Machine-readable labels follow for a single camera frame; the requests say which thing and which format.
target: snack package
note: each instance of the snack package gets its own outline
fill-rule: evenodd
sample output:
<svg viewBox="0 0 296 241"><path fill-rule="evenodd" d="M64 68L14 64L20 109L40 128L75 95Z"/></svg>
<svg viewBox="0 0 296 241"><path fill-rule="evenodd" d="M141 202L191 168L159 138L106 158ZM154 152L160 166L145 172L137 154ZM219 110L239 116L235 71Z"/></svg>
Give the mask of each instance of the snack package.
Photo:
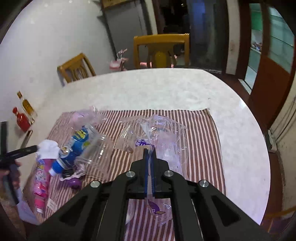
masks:
<svg viewBox="0 0 296 241"><path fill-rule="evenodd" d="M101 114L95 106L91 106L89 109L75 111L69 124L74 130L79 130L84 125L99 125L105 120L107 120L106 116Z"/></svg>
<svg viewBox="0 0 296 241"><path fill-rule="evenodd" d="M139 160L140 158L138 155L136 155L137 158L133 158L133 156L138 151L147 148L151 153L151 150L155 148L158 159L167 161L170 170L188 179L188 149L184 125L159 115L122 118L120 123L124 125L124 129L116 141L116 149L132 153L131 159L136 161L134 159ZM148 183L151 183L150 174L148 175ZM155 199L149 186L146 204L158 225L172 219L170 199Z"/></svg>

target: glass bottle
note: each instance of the glass bottle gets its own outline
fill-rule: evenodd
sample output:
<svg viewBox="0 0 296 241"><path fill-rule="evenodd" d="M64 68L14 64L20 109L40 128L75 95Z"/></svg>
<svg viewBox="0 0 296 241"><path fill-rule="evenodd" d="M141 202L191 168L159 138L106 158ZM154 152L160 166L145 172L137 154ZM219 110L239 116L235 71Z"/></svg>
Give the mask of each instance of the glass bottle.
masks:
<svg viewBox="0 0 296 241"><path fill-rule="evenodd" d="M37 117L37 113L32 108L32 106L30 105L28 100L24 99L24 97L22 96L22 93L20 91L17 93L17 95L20 99L20 102L21 102L22 107L24 108L25 112L32 118L32 122L34 122L34 118Z"/></svg>
<svg viewBox="0 0 296 241"><path fill-rule="evenodd" d="M30 128L30 123L28 118L24 113L19 113L17 111L17 108L14 107L12 112L16 115L17 117L17 124L18 126L22 129L23 132L26 132Z"/></svg>

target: pink packaging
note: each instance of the pink packaging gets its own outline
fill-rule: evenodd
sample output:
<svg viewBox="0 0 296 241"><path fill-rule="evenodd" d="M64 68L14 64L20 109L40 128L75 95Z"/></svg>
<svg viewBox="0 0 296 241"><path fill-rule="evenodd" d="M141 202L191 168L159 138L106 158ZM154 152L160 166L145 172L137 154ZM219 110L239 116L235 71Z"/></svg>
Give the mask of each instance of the pink packaging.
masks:
<svg viewBox="0 0 296 241"><path fill-rule="evenodd" d="M48 187L50 181L49 170L55 159L37 160L36 175L34 179L35 206L37 212L43 213L45 202L48 197Z"/></svg>

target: yellow bottle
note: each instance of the yellow bottle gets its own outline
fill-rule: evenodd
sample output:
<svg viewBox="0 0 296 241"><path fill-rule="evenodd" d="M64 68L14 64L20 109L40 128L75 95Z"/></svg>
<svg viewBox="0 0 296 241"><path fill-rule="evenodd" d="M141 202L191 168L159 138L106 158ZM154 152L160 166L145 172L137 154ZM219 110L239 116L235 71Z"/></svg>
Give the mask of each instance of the yellow bottle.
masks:
<svg viewBox="0 0 296 241"><path fill-rule="evenodd" d="M35 110L32 108L32 106L30 105L30 103L28 102L27 99L24 99L24 97L22 96L21 92L19 91L17 93L20 101L21 101L21 104L25 110L25 112L32 118L36 118L37 116L37 113L35 112Z"/></svg>

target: wire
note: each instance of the wire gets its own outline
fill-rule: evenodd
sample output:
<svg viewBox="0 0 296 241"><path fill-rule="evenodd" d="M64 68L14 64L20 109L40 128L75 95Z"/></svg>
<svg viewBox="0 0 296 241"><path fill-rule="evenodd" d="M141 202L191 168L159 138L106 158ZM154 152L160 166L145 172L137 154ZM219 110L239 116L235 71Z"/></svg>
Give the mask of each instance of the wire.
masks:
<svg viewBox="0 0 296 241"><path fill-rule="evenodd" d="M293 98L293 101L291 102L288 110L286 111L285 115L283 116L283 118L280 120L279 124L277 125L277 127L272 130L273 133L276 132L276 130L280 127L280 125L282 124L283 120L286 118L286 115L288 114L288 116L290 115L292 109L293 109L293 105L295 104L295 100L296 100L296 96Z"/></svg>
<svg viewBox="0 0 296 241"><path fill-rule="evenodd" d="M288 125L290 124L290 122L291 122L291 120L293 119L295 113L296 113L296 109L294 110L294 113L293 113L293 115L291 116L291 118L290 118L288 124L285 126L285 128L282 130L282 132L279 134L278 138L276 139L276 142L279 140L279 138L281 137L281 135L283 134L283 132L285 131L285 129L286 129L286 128L288 127Z"/></svg>

